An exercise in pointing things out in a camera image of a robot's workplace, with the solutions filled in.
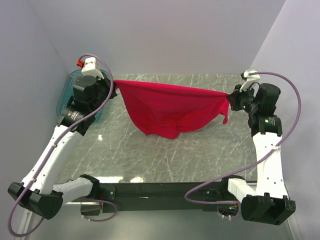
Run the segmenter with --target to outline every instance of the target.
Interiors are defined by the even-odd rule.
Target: cloth fold
[[[228,121],[227,93],[171,84],[115,80],[132,122],[144,134],[174,139],[207,125],[219,114]]]

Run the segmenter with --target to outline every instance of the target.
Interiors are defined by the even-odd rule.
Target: red cap
[[[77,61],[76,61],[76,65],[79,66],[80,68],[83,68],[83,67],[84,67],[84,61],[82,61],[82,60],[77,60]]]

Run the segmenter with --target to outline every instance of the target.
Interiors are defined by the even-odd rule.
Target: cable
[[[113,208],[114,208],[114,212],[111,216],[107,217],[107,218],[104,218],[104,219],[92,219],[92,218],[89,218],[87,216],[83,216],[84,219],[87,219],[91,222],[105,222],[105,221],[108,221],[110,219],[112,219],[118,212],[118,208],[117,208],[117,205],[115,205],[113,202],[110,202],[110,201],[105,201],[105,200],[97,200],[97,199],[87,199],[91,202],[98,202],[98,203],[103,203],[103,204],[109,204],[111,205]]]
[[[109,93],[106,97],[106,99],[103,101],[103,103],[96,109],[94,110],[93,112],[91,112],[90,114],[86,115],[84,118],[80,119],[79,121],[76,121],[75,123],[73,123],[71,126],[69,126],[63,133],[61,133],[61,135],[59,137],[57,137],[57,139],[55,140],[54,142],[54,145],[58,145],[58,143],[60,142],[60,140],[70,131],[72,130],[74,127],[76,127],[77,125],[79,125],[80,123],[82,123],[83,121],[87,120],[88,118],[92,117],[93,115],[95,115],[97,112],[99,112],[107,103],[107,101],[110,99],[111,97],[111,94],[112,94],[112,91],[114,89],[114,78],[111,74],[111,71],[109,69],[109,67],[107,66],[107,64],[102,60],[100,59],[98,56],[96,55],[93,55],[93,54],[90,54],[90,53],[85,53],[83,55],[81,55],[79,57],[79,61],[83,58],[83,57],[94,57],[96,59],[98,59],[102,64],[103,66],[105,67],[105,69],[109,72],[110,74],[110,90],[109,90]],[[14,212],[15,212],[15,209],[17,208],[19,202],[21,201],[21,199],[23,198],[23,196],[26,194],[26,192],[29,190],[29,188],[32,186],[32,184],[35,182],[35,180],[37,179],[39,173],[42,171],[42,169],[44,168],[44,166],[46,165],[46,163],[48,162],[51,154],[53,153],[55,147],[52,146],[48,153],[46,154],[46,156],[44,157],[42,163],[40,164],[39,168],[35,171],[34,175],[33,175],[33,178],[32,180],[27,184],[27,186],[24,188],[24,190],[21,192],[21,194],[18,196],[18,198],[16,199],[14,205],[13,205],[13,208],[12,210],[10,211],[10,214],[9,214],[9,217],[8,217],[8,221],[7,221],[7,228],[8,228],[8,231],[10,232],[11,235],[13,235],[14,237],[17,237],[17,238],[22,238],[22,237],[25,237],[25,236],[28,236],[30,235],[31,233],[33,233],[39,226],[40,224],[43,222],[44,218],[42,218],[40,220],[40,222],[33,228],[31,229],[30,231],[26,232],[26,233],[16,233],[13,228],[12,228],[12,218],[13,218],[13,215],[14,215]]]
[[[278,74],[278,73],[274,73],[274,72],[269,72],[269,71],[261,71],[261,72],[253,72],[253,73],[249,73],[249,76],[252,76],[252,75],[273,75],[273,76],[276,76],[276,77],[279,77],[279,78],[282,78],[283,80],[287,81],[291,87],[293,88],[295,94],[296,94],[296,97],[297,97],[297,101],[298,101],[298,110],[297,110],[297,113],[296,113],[296,117],[295,117],[295,120],[294,120],[294,123],[292,125],[292,127],[290,128],[290,130],[288,131],[288,133],[275,145],[276,147],[280,146],[290,135],[291,133],[294,131],[294,129],[296,128],[297,126],[297,123],[299,121],[299,118],[300,118],[300,114],[301,114],[301,97],[300,97],[300,94],[299,94],[299,91],[298,89],[296,88],[296,86],[294,85],[294,83],[292,81],[290,81],[288,78],[286,78],[285,76],[281,75],[281,74]],[[235,175],[235,174],[238,174],[240,172],[243,172],[245,170],[248,170],[248,169],[251,169],[255,166],[257,166],[258,164],[262,163],[264,160],[266,160],[275,150],[272,149],[270,152],[268,152],[263,158],[261,158],[259,161],[255,162],[255,163],[252,163],[248,166],[245,166],[243,168],[240,168],[238,170],[235,170],[235,171],[232,171],[232,172],[229,172],[229,173],[226,173],[224,175],[221,175],[221,176],[218,176],[218,177],[215,177],[214,179],[212,180],[209,180],[209,181],[206,181],[192,189],[190,189],[189,191],[186,192],[186,194],[184,195],[184,199],[191,202],[191,203],[195,203],[195,204],[233,204],[233,203],[236,203],[236,202],[230,202],[230,201],[198,201],[198,200],[193,200],[193,199],[190,199],[188,198],[188,196],[199,190],[200,188],[203,188],[215,181],[218,181],[220,179],[223,179],[223,178],[227,178],[231,175]]]
[[[259,88],[261,87],[261,84],[258,83],[257,81],[255,81],[255,82],[253,82],[253,83],[250,84],[250,86],[247,88],[247,91],[249,91],[254,84],[258,84],[258,85],[259,85]]]

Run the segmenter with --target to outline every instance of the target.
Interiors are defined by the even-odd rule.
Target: black joint
[[[99,196],[100,193],[100,181],[98,179],[96,179],[93,176],[90,176],[88,174],[82,174],[80,176],[80,178],[84,178],[84,179],[88,179],[90,182],[93,183],[91,192],[89,193],[89,195],[85,196],[88,199],[94,199],[97,198]]]
[[[247,81],[247,77],[245,77],[245,73],[244,73],[244,72],[241,73],[241,78],[242,78],[243,80]]]
[[[281,119],[274,115],[276,103],[281,90],[269,83],[262,83],[254,96],[255,90],[249,89],[240,92],[241,85],[238,84],[226,98],[230,103],[232,111],[244,110],[249,115],[248,125],[251,128],[251,136],[261,133],[275,133],[278,137],[282,135]]]
[[[23,184],[12,182],[8,193],[14,200],[17,200],[24,189]],[[40,194],[39,192],[38,189],[35,191],[28,189],[18,204],[45,219],[52,219],[63,204],[63,193],[52,191],[50,194]]]
[[[226,181],[226,182],[228,182],[229,179],[242,179],[242,180],[246,180],[243,176],[230,175],[230,176],[227,176],[227,177],[222,178],[221,181]]]
[[[242,218],[246,221],[280,225],[296,211],[296,202],[270,197],[269,193],[264,196],[246,196],[241,203]]]
[[[104,80],[108,86],[108,88],[110,89],[110,86],[111,86],[111,82],[110,82],[110,79],[107,77],[107,75],[101,71],[103,77],[104,77]],[[114,97],[118,96],[118,94],[116,93],[116,88],[117,88],[117,84],[116,82],[113,82],[113,89],[112,89],[112,94],[110,96],[110,99],[113,99]]]

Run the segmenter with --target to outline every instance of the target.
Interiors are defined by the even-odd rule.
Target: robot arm
[[[90,125],[95,121],[95,116],[73,128],[57,145],[55,145],[56,139],[73,123],[96,110],[110,91],[110,80],[97,68],[94,57],[85,60],[81,72],[83,76],[78,78],[73,86],[74,96],[70,98],[66,109],[58,119],[49,144],[39,160],[21,183],[13,182],[8,188],[9,194],[16,200],[32,181],[33,185],[23,196],[19,205],[46,219],[53,218],[63,204],[80,197],[95,197],[99,190],[99,181],[89,175],[81,175],[74,181],[55,185],[58,174],[71,151],[82,140]],[[117,95],[115,86],[112,91],[111,99]],[[52,146],[55,148],[50,158],[37,179],[33,179],[35,171],[39,169]]]
[[[230,178],[228,191],[241,202],[244,220],[280,225],[296,210],[295,201],[289,200],[283,180],[281,150],[276,146],[282,139],[281,120],[274,115],[280,89],[272,84],[262,83],[254,97],[254,89],[250,89],[250,86],[258,82],[260,77],[249,76],[248,73],[252,72],[255,71],[245,71],[241,75],[246,82],[235,86],[228,100],[232,110],[244,110],[249,114],[248,125],[257,161],[271,149],[274,152],[257,165],[256,189],[252,189],[244,179]]]

